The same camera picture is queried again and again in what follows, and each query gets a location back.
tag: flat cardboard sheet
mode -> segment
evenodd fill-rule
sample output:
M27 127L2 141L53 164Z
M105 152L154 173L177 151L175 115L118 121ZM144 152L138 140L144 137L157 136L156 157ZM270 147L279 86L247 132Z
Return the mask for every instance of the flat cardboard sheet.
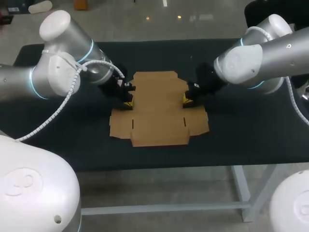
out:
M209 131L203 106L183 109L188 87L175 72L137 72L132 82L134 109L112 111L110 136L131 139L133 146L185 145Z

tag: floor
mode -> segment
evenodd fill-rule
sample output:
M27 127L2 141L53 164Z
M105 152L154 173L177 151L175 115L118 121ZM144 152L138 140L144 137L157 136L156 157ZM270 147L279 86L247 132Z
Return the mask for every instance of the floor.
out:
M89 11L78 12L72 0L57 1L53 10L68 11L95 41L237 38L246 30L243 10L251 2L91 0ZM13 64L22 46L42 43L39 27L49 14L17 15L11 25L0 28L0 63ZM288 174L309 165L290 167ZM244 167L251 190L264 168ZM83 207L237 200L229 167L80 173L78 177ZM267 205L253 223L243 223L238 210L105 215L84 217L83 231L272 232Z

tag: cardboard box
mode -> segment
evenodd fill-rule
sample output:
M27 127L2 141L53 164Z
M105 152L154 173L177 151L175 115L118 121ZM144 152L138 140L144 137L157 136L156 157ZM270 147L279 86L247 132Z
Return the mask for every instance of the cardboard box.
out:
M132 82L134 109L112 111L110 136L133 146L186 145L190 136L209 131L203 106L183 109L187 84L175 72L137 72Z

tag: cable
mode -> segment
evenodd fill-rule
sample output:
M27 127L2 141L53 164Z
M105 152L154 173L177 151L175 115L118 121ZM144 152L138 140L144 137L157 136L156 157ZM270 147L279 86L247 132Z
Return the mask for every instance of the cable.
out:
M290 81L290 78L288 76L286 76L285 78L285 81L288 85L288 89L289 89L289 94L290 94L290 99L291 99L291 102L292 102L292 105L296 111L296 113L300 116L300 118L309 126L309 121L308 119L300 112L296 102L295 102L295 98L294 98L294 93L293 93L293 88L292 88L292 84L291 84L291 81Z
M259 27L250 27L247 29L246 31L246 34L250 31L250 30L257 30L259 32L261 32L268 41L271 41L273 40L273 38L271 37L271 35L269 33L267 33L267 31L265 31L264 29L262 28L259 28ZM294 98L294 93L293 93L293 88L292 88L292 84L291 84L291 81L290 81L290 77L289 76L286 76L284 77L285 81L286 81L286 84L288 86L288 90L289 90L289 95L290 95L290 99L291 99L291 102L292 102L292 106L294 107L296 113L298 114L298 116L309 126L309 121L308 119L300 112L297 104L296 104L296 101L295 101L295 98Z
M70 97L71 97L71 95L72 95L72 93L73 93L73 91L74 91L74 87L75 87L75 84L76 84L76 80L77 80L79 74L81 73L81 71L86 70L85 67L87 67L87 66L90 65L90 64L103 64L103 65L108 65L108 66L114 68L114 69L118 72L120 78L122 78L122 79L125 78L125 76L122 74L122 72L119 70L119 68L117 68L115 65L113 65L113 64L111 64L111 63L109 63L109 62L107 62L107 61L103 61L103 60L91 60L91 61L88 61L88 62L84 63L84 64L82 65L82 67L80 67L80 68L76 71L75 76L74 76L73 81L72 81L72 85L71 85L71 87L70 87L70 90L68 91L67 96L66 96L65 99L63 100L62 104L58 107L58 109L57 109L46 121L44 121L37 129L35 129L34 131L30 132L29 134L27 134L27 135L25 135L25 136L23 136L23 137L21 137L21 138L19 138L19 139L16 139L16 141L22 142L22 141L24 141L24 140L26 140L26 139L28 139L28 138L31 138L33 135L37 134L37 133L38 133L39 131L41 131L44 127L46 127L51 121L53 121L53 120L55 119L55 117L57 117L57 115L62 111L62 109L65 107L65 105L66 105L67 102L69 101L69 99L70 99Z
M250 27L250 28L248 28L247 31L246 31L246 34L247 34L249 31L251 31L251 30L257 30L257 31L259 31L260 33L262 33L262 34L266 37L266 39L267 39L268 41L273 40L273 38L271 37L271 35L270 35L267 31L265 31L264 29L259 28L259 27Z

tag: black table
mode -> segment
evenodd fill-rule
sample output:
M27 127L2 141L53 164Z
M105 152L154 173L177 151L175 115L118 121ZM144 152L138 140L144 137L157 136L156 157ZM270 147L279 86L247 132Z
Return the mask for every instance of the black table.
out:
M195 80L195 67L212 61L236 40L186 40L98 43L113 61L138 71L176 71ZM35 65L43 45L24 46L14 65ZM302 113L309 114L296 97ZM35 129L62 99L0 103L0 128L13 138ZM189 166L274 164L309 161L309 128L291 105L284 83L262 96L228 86L206 102L210 132L190 138L189 145L132 147L130 140L109 137L111 105L82 81L63 112L26 143L63 157L75 171L103 171Z

